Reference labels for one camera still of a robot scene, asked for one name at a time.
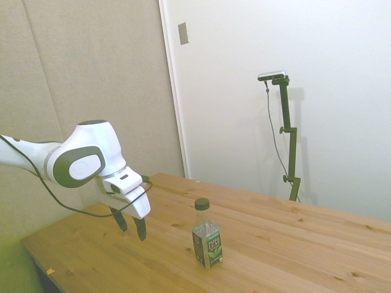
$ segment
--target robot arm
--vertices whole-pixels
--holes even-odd
[[[109,205],[112,211],[122,209],[142,195],[123,212],[132,215],[137,225],[145,226],[140,220],[150,212],[150,205],[147,195],[143,194],[142,177],[126,166],[118,138],[109,122],[82,122],[64,143],[32,143],[3,138],[35,164],[43,179],[75,188],[95,178],[101,192],[100,201]],[[3,140],[0,140],[0,164],[23,168],[36,175],[30,162]]]

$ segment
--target water bottle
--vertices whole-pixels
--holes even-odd
[[[211,269],[222,262],[220,229],[210,217],[207,198],[197,199],[194,206],[197,210],[197,220],[193,227],[195,258],[204,268]]]

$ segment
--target black cable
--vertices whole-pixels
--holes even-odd
[[[37,173],[37,176],[39,177],[40,181],[42,182],[43,186],[46,188],[46,190],[49,192],[49,194],[54,198],[54,200],[59,204],[61,205],[63,208],[65,209],[69,209],[71,211],[74,211],[74,212],[80,212],[81,214],[85,214],[85,215],[90,215],[92,217],[98,217],[98,218],[106,218],[106,217],[111,217],[113,215],[116,215],[116,214],[119,214],[120,212],[122,212],[124,209],[126,209],[127,207],[131,206],[136,200],[138,200],[141,196],[143,196],[146,192],[148,192],[152,186],[153,186],[153,183],[151,181],[146,181],[146,183],[149,183],[150,186],[148,187],[147,190],[145,190],[142,194],[140,194],[135,200],[131,201],[130,203],[128,203],[126,206],[124,206],[122,209],[119,209],[118,211],[115,211],[111,214],[107,214],[107,215],[97,215],[97,214],[92,214],[90,212],[84,212],[84,211],[80,211],[79,209],[74,209],[74,208],[71,208],[69,206],[66,206],[64,205],[54,194],[53,192],[50,190],[50,188],[46,185],[46,182],[45,180],[42,178],[41,174],[39,173],[38,171],[38,168],[35,166],[35,164],[30,160],[29,157],[27,157],[21,150],[19,150],[15,145],[13,145],[12,143],[10,143],[8,140],[6,140],[2,135],[0,135],[0,139],[2,139],[3,141],[5,141],[6,144],[8,144],[11,148],[13,148],[15,151],[17,151],[18,153],[20,153],[31,165],[32,167],[34,168],[35,172]]]
[[[265,82],[265,86],[266,86],[266,93],[268,94],[268,114],[269,114],[269,121],[270,121],[270,126],[271,126],[271,132],[272,132],[272,134],[273,134],[274,148],[276,149],[277,156],[279,157],[280,163],[281,163],[282,168],[283,168],[283,170],[284,170],[284,172],[285,172],[285,176],[288,177],[288,172],[287,172],[287,170],[286,170],[286,168],[285,168],[285,166],[284,166],[284,164],[283,164],[283,162],[282,162],[282,160],[281,160],[280,153],[279,153],[278,148],[277,148],[277,144],[276,144],[276,135],[274,134],[273,122],[271,121],[270,106],[269,106],[269,87],[268,87],[268,82],[267,82],[267,81],[264,81],[264,82]]]

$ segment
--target pure leaf label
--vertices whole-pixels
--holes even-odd
[[[222,261],[222,246],[220,233],[216,233],[215,235],[208,238],[206,246],[208,247],[209,262],[210,267],[212,268],[213,266]]]
[[[194,252],[196,253],[195,258],[197,258],[197,260],[201,262],[201,264],[205,267],[205,258],[203,257],[202,238],[196,235],[194,232],[193,232],[193,244],[194,244]]]

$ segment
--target wooden table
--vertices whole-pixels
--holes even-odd
[[[165,174],[152,177],[141,242],[130,216],[73,214],[25,239],[63,292],[391,292],[391,222]],[[224,260],[194,256],[194,200],[207,197]],[[105,214],[97,203],[86,209]]]

